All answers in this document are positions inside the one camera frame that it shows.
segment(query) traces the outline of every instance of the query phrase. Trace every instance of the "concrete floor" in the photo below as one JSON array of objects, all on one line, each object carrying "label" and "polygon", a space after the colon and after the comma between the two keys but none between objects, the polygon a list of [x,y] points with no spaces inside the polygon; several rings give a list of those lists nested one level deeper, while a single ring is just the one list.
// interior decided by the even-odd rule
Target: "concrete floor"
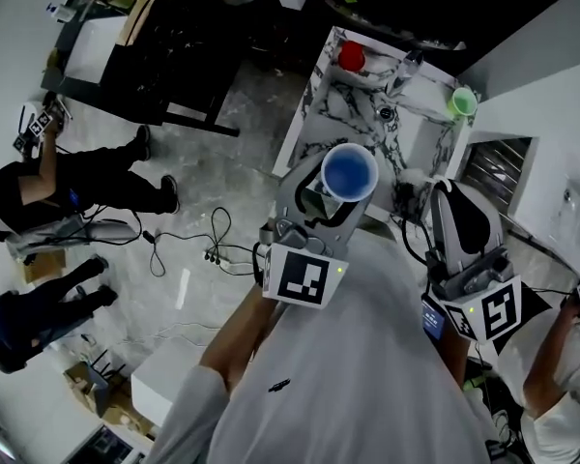
[{"label": "concrete floor", "polygon": [[[133,170],[156,185],[162,175],[172,174],[179,183],[182,207],[174,216],[142,215],[144,228],[153,234],[157,230],[182,236],[210,233],[211,213],[223,206],[233,220],[225,241],[251,247],[273,205],[277,181],[269,174],[305,84],[304,77],[276,70],[264,72],[245,62],[219,116],[221,124],[241,129],[238,139],[171,125],[152,128],[154,157],[137,163]],[[120,146],[135,135],[137,125],[123,119],[73,101],[70,109],[74,120],[58,141],[70,151]],[[135,225],[128,212],[107,210],[103,216],[123,218]],[[226,224],[225,217],[219,216],[217,228]],[[399,229],[391,224],[391,230],[401,242]],[[421,232],[409,234],[411,246],[421,252],[425,244]],[[93,321],[64,338],[62,346],[88,359],[109,349],[105,362],[112,362],[114,367],[126,363],[129,373],[160,346],[164,337],[181,335],[193,344],[208,344],[253,283],[251,276],[230,276],[205,262],[202,252],[209,245],[208,239],[183,242],[162,238],[159,254],[167,269],[162,278],[149,271],[152,246],[143,239],[124,247],[70,249],[70,269],[95,252],[106,257],[111,268],[101,281],[120,297],[115,305],[102,308]],[[516,271],[531,286],[570,290],[574,276],[569,270],[518,241],[511,240],[509,249]],[[227,254],[235,262],[250,259],[249,253],[240,250]],[[422,288],[424,267],[410,256],[409,260]],[[190,280],[185,303],[177,308],[183,269],[190,271]],[[86,289],[90,292],[98,284],[98,280],[90,280]],[[553,305],[561,300],[557,295],[542,296]],[[96,345],[87,344],[79,334],[88,334]]]}]

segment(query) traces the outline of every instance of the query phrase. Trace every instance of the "black pants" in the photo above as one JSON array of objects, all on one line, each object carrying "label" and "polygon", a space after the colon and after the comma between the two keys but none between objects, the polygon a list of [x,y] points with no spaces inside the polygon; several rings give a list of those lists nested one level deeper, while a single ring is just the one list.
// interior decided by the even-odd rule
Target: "black pants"
[{"label": "black pants", "polygon": [[67,293],[76,285],[100,275],[102,271],[102,264],[98,260],[89,259],[70,274],[50,280],[32,292],[20,296],[20,299],[32,306],[36,312],[34,330],[39,334],[65,329],[82,319],[90,318],[96,309],[106,305],[114,294],[107,289],[93,292],[83,299],[62,303]]},{"label": "black pants", "polygon": [[130,171],[136,161],[130,145],[59,155],[58,184],[69,185],[82,211],[95,204],[142,213],[173,211],[171,197]]}]

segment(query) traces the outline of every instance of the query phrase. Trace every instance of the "white cup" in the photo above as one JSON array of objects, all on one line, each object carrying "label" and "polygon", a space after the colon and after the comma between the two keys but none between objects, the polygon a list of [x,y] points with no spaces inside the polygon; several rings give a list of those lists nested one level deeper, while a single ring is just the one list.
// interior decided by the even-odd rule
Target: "white cup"
[{"label": "white cup", "polygon": [[329,194],[342,203],[366,199],[378,184],[378,163],[363,146],[339,144],[322,161],[320,177]]}]

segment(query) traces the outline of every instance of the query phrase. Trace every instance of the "white t-shirt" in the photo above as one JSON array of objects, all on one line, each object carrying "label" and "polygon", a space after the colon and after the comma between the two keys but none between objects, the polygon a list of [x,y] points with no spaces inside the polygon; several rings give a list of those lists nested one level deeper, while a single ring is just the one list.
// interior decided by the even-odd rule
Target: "white t-shirt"
[{"label": "white t-shirt", "polygon": [[423,332],[394,244],[357,231],[349,248],[329,305],[289,305],[229,400],[217,373],[191,371],[147,464],[512,461]]},{"label": "white t-shirt", "polygon": [[[513,399],[528,407],[524,381],[537,351],[554,324],[559,311],[543,311],[511,336],[499,355],[498,371]],[[580,462],[580,330],[572,328],[557,367],[555,382],[565,396],[547,413],[533,420],[522,415],[522,435],[536,464]]]}]

